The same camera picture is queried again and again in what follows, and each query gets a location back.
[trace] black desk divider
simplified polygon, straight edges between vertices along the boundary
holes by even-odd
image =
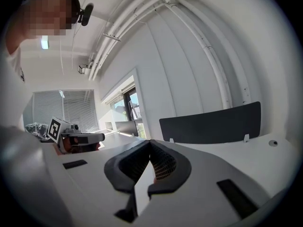
[[[112,123],[111,122],[105,122],[105,127],[108,129],[108,130],[114,130],[113,129],[113,125],[112,125]]]
[[[189,116],[160,119],[165,141],[176,143],[216,144],[258,137],[261,124],[261,104],[255,102],[225,110]]]
[[[125,134],[139,136],[135,121],[116,122],[117,131]]]

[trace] window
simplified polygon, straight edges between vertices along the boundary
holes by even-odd
[[[136,88],[134,87],[125,92],[123,98],[124,105],[126,105],[125,110],[127,119],[129,121],[135,121],[139,137],[146,138]]]
[[[52,117],[77,124],[82,133],[99,130],[94,91],[49,91],[34,93],[23,112],[25,126],[49,124]]]
[[[122,94],[119,95],[117,99],[110,104],[110,107],[113,110],[113,117],[116,122],[128,121]]]

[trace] hair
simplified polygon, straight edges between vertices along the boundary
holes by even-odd
[[[81,6],[79,0],[71,0],[71,21],[67,21],[66,29],[70,29],[77,22],[80,12]]]
[[[70,0],[71,1],[71,18],[67,18],[65,29],[70,29],[74,25],[80,15],[81,6],[79,0]]]

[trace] person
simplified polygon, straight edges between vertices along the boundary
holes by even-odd
[[[70,29],[80,15],[79,0],[28,0],[12,16],[5,34],[5,58],[20,79],[20,44],[43,35],[60,35]]]
[[[27,0],[10,18],[1,43],[0,96],[7,98],[0,105],[1,112],[5,112],[0,116],[1,126],[21,126],[20,116],[31,96],[21,67],[20,44],[43,35],[60,35],[71,29],[79,15],[79,0]],[[61,155],[57,145],[53,146]],[[64,148],[72,153],[68,138],[64,140]]]

